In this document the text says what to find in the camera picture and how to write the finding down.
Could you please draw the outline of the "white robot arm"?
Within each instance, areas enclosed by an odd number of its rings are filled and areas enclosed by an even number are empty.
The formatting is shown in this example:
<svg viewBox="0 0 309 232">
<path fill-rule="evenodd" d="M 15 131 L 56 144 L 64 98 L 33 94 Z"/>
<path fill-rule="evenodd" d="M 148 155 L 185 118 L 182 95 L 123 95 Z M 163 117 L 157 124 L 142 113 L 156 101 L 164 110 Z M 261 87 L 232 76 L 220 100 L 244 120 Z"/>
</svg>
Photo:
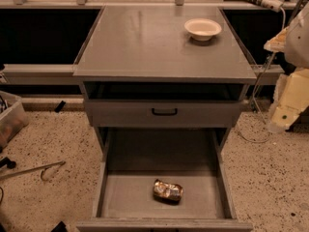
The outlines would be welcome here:
<svg viewBox="0 0 309 232">
<path fill-rule="evenodd" d="M 288 27 L 268 40 L 264 49 L 283 52 L 285 60 L 295 66 L 277 80 L 274 102 L 269 109 L 267 129 L 287 130 L 309 106 L 309 4 L 295 16 Z"/>
</svg>

